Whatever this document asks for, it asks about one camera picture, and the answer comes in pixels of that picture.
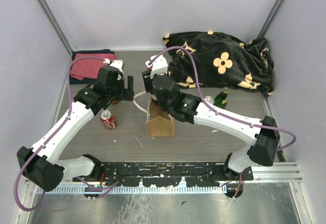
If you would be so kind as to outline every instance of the green bottle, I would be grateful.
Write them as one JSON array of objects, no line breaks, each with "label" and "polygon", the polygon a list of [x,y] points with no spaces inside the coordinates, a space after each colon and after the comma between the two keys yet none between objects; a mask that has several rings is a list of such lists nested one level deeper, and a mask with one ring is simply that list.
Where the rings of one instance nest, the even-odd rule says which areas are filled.
[{"label": "green bottle", "polygon": [[228,104],[228,93],[230,89],[225,87],[223,91],[214,98],[215,106],[219,108],[225,108]]}]

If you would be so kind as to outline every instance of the white cable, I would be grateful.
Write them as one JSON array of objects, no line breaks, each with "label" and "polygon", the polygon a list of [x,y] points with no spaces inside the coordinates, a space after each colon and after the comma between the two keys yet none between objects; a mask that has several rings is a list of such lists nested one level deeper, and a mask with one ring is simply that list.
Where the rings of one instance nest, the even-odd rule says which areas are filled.
[{"label": "white cable", "polygon": [[133,103],[134,103],[134,105],[135,105],[137,108],[139,108],[142,112],[145,112],[145,113],[148,115],[149,112],[148,112],[146,109],[144,109],[143,107],[141,107],[141,106],[140,106],[140,105],[135,101],[135,98],[136,98],[136,97],[139,97],[139,96],[144,95],[144,94],[146,94],[146,91],[143,91],[143,92],[141,92],[141,93],[138,93],[138,94],[134,95],[134,97],[133,97]]}]

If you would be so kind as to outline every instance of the floral blanket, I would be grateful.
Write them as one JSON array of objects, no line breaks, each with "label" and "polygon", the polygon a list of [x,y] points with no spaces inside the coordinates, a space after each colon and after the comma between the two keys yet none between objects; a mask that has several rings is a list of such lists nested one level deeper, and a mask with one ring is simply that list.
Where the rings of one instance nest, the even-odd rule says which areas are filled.
[{"label": "floral blanket", "polygon": [[[220,32],[185,32],[163,38],[166,47],[182,46],[194,57],[201,87],[230,87],[270,95],[274,62],[268,41],[249,44]],[[194,70],[183,50],[169,52],[169,75],[184,88],[196,87]]]}]

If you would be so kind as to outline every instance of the red soda can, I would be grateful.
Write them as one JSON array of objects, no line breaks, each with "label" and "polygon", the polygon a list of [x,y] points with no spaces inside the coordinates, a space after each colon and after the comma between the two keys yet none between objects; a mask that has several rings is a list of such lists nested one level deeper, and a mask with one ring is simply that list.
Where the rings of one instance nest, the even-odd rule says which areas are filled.
[{"label": "red soda can", "polygon": [[114,129],[117,126],[117,120],[114,117],[113,113],[111,110],[103,110],[101,115],[100,115],[100,120],[103,122],[104,126],[107,129]]}]

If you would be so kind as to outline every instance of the red cloth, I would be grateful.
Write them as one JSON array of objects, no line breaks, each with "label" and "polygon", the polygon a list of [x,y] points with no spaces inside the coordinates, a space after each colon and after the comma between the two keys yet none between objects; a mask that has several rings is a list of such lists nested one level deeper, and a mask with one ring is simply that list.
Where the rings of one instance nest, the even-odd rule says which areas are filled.
[{"label": "red cloth", "polygon": [[[110,61],[115,60],[117,58],[112,53],[92,53],[92,54],[77,53],[75,59],[81,57],[98,57],[102,59],[109,59]],[[101,60],[95,60],[95,59],[79,60],[72,65],[70,76],[78,80],[83,80],[85,77],[96,79],[98,70],[104,65],[107,64],[103,63]]]}]

